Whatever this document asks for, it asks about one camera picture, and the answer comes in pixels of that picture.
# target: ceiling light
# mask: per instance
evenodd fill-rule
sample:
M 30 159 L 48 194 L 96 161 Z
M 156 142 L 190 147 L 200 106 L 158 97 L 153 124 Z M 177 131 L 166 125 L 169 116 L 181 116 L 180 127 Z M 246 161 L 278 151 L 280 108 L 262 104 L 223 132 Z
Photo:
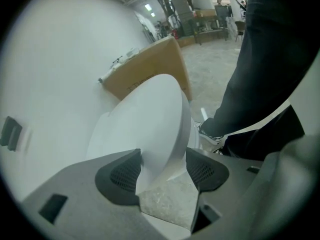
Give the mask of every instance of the ceiling light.
M 144 7 L 145 7 L 148 11 L 151 11 L 151 10 L 152 10 L 150 4 L 148 4 L 148 3 L 147 3 Z

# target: shoe sole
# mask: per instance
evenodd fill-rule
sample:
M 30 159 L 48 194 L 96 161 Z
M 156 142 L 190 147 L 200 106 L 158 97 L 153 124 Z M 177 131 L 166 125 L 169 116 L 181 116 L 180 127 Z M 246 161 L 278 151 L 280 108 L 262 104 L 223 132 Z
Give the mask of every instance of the shoe sole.
M 221 140 L 215 141 L 212 138 L 208 137 L 207 135 L 204 135 L 204 134 L 201 134 L 201 133 L 199 133 L 199 135 L 200 135 L 200 137 L 206 139 L 208 142 L 210 142 L 212 145 L 215 145 L 215 146 L 218 145 L 221 142 Z

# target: black pants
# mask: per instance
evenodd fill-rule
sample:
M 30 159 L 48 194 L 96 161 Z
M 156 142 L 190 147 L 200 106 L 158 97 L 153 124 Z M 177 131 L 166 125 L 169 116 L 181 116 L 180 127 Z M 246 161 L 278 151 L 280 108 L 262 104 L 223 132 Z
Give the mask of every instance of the black pants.
M 290 96 L 319 50 L 319 35 L 299 23 L 301 15 L 313 18 L 312 10 L 295 0 L 248 0 L 235 71 L 220 108 L 201 130 L 212 137 L 236 132 L 261 121 Z
M 264 127 L 229 136 L 222 153 L 231 157 L 261 160 L 280 151 L 287 143 L 305 134 L 292 106 L 272 119 Z

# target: concrete floor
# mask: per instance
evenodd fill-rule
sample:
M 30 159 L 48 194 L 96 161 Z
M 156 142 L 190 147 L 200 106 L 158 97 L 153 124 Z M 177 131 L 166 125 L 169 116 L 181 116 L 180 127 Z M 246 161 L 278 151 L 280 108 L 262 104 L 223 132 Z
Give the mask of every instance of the concrete floor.
M 240 40 L 235 42 L 218 39 L 181 49 L 193 94 L 190 110 L 195 121 L 204 121 L 201 108 L 205 109 L 208 117 L 213 117 L 221 105 L 228 81 L 236 68 L 241 44 Z M 288 105 L 289 102 L 286 101 L 270 116 L 238 133 L 262 127 Z M 200 140 L 204 150 L 211 152 L 217 148 L 203 138 Z M 160 232 L 169 234 L 169 239 L 181 239 L 186 236 L 198 198 L 198 191 L 187 172 L 168 180 L 164 185 L 143 192 L 139 197 L 141 211 L 160 219 L 154 220 L 154 226 L 159 224 L 157 228 Z

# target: red object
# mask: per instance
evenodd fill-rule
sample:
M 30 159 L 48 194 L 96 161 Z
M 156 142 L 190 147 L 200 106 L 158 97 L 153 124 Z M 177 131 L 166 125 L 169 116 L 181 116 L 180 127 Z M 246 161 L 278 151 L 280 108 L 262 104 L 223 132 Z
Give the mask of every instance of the red object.
M 177 32 L 176 29 L 172 30 L 172 34 L 173 34 L 175 39 L 179 39 L 178 32 Z

